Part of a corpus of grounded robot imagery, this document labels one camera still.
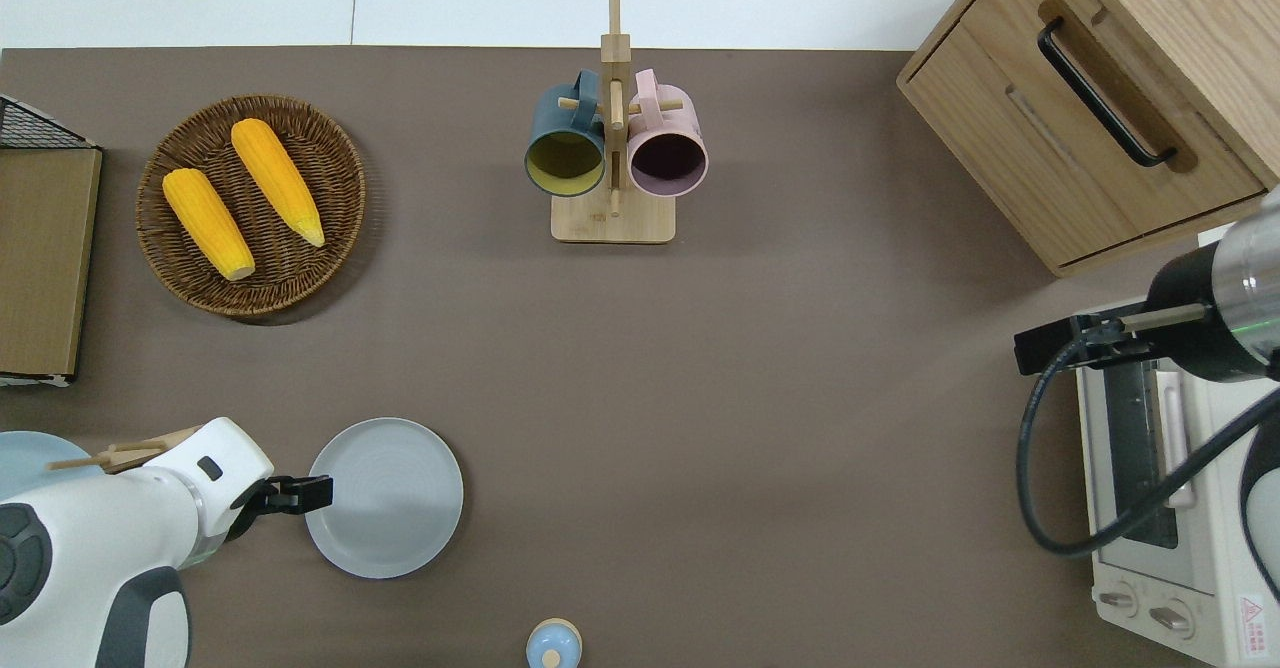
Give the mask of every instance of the black cable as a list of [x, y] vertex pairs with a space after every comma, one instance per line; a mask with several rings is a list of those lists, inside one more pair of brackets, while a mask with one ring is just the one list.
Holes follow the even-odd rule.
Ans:
[[1018, 504], [1023, 512], [1023, 522], [1027, 523], [1027, 530], [1030, 531], [1033, 539], [1042, 545], [1043, 549], [1056, 553], [1057, 555], [1064, 555], [1066, 558], [1082, 558], [1093, 553], [1093, 550], [1101, 549], [1108, 543], [1116, 540], [1117, 537], [1128, 534], [1134, 527], [1139, 526], [1152, 514], [1169, 497], [1174, 495], [1178, 489], [1187, 485], [1196, 475], [1203, 471], [1204, 466], [1208, 466], [1212, 459], [1217, 458], [1222, 450], [1230, 448], [1235, 440], [1244, 436], [1248, 431], [1253, 430], [1263, 418], [1271, 417], [1272, 415], [1280, 415], [1280, 389], [1276, 389], [1263, 398], [1253, 403], [1243, 413], [1239, 413], [1235, 418], [1231, 418], [1222, 430], [1216, 431], [1202, 447], [1193, 450], [1192, 454], [1184, 459], [1183, 465], [1175, 468], [1164, 481], [1156, 484], [1156, 486], [1147, 491], [1142, 499], [1135, 500], [1133, 505], [1124, 509], [1116, 516], [1116, 520], [1111, 522], [1107, 527], [1102, 529], [1097, 534], [1088, 536], [1088, 539], [1075, 543], [1060, 543], [1053, 540], [1044, 532], [1039, 521], [1036, 517], [1036, 508], [1032, 504], [1032, 489], [1030, 489], [1030, 476], [1028, 471], [1028, 465], [1030, 463], [1030, 441], [1032, 441], [1032, 424], [1036, 421], [1036, 412], [1039, 410], [1039, 404], [1044, 398], [1044, 390], [1047, 389], [1050, 381], [1061, 372], [1066, 363], [1071, 361], [1079, 349], [1088, 346], [1093, 339], [1107, 331], [1107, 326], [1101, 329], [1094, 329], [1092, 331], [1083, 331], [1075, 340], [1062, 346], [1062, 349], [1052, 358], [1048, 367], [1041, 372], [1036, 386], [1032, 388], [1030, 398], [1027, 399], [1027, 410], [1023, 412], [1023, 422], [1018, 435]]

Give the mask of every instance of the round woven tray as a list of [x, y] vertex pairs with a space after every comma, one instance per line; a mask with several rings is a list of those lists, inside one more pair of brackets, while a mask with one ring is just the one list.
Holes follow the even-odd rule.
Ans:
[[[261, 118], [273, 127], [320, 211], [325, 244], [307, 243], [275, 215], [232, 147], [232, 125]], [[197, 168], [218, 189], [253, 255], [253, 275], [223, 279], [165, 202], [161, 180]], [[365, 219], [365, 168], [342, 127], [301, 100], [239, 95], [182, 122], [142, 171], [137, 229], [142, 253], [174, 296], [220, 316], [262, 316], [315, 293], [347, 260]]]

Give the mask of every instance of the oven knob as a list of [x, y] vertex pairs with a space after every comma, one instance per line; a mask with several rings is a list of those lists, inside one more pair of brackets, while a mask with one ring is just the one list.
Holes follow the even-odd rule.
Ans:
[[1094, 599], [1103, 605], [1115, 608], [1130, 618], [1138, 614], [1138, 599], [1134, 595], [1133, 586], [1124, 581], [1116, 582], [1115, 587], [1110, 591], [1094, 590]]
[[1180, 600], [1170, 600], [1169, 605], [1152, 608], [1148, 614], [1155, 622], [1161, 623], [1161, 626], [1169, 628], [1183, 640], [1188, 640], [1196, 635], [1196, 623], [1192, 621], [1192, 612]]

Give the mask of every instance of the toaster oven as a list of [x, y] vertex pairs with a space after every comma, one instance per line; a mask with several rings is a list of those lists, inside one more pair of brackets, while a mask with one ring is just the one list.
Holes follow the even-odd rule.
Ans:
[[[1275, 388], [1217, 384], [1146, 361], [1079, 369], [1091, 531]], [[1280, 665], [1280, 607], [1245, 544], [1239, 481], [1252, 435], [1165, 507], [1093, 553], [1098, 616], [1212, 665]]]

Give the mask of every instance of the black drawer handle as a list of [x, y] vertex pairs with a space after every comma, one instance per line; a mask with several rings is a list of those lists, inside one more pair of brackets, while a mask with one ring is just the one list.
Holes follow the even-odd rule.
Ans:
[[1053, 18], [1041, 31], [1036, 44], [1039, 45], [1041, 52], [1044, 54], [1048, 65], [1053, 67], [1057, 76], [1061, 76], [1062, 81], [1066, 81], [1066, 84], [1074, 91], [1075, 97], [1084, 104], [1084, 107], [1089, 109], [1089, 113], [1093, 113], [1093, 118], [1097, 118], [1100, 124], [1111, 134], [1111, 138], [1115, 138], [1116, 143], [1120, 145], [1125, 155], [1133, 159], [1133, 163], [1138, 163], [1139, 166], [1152, 168], [1174, 157], [1178, 154], [1178, 148], [1167, 148], [1160, 156], [1153, 156], [1153, 154], [1148, 154], [1147, 148], [1143, 148], [1138, 143], [1138, 138], [1134, 138], [1128, 127], [1120, 122], [1120, 116], [1116, 116], [1116, 113], [1107, 106], [1101, 95], [1098, 95], [1098, 91], [1093, 90], [1089, 81], [1071, 65], [1062, 50], [1053, 44], [1053, 31], [1061, 26], [1062, 18]]

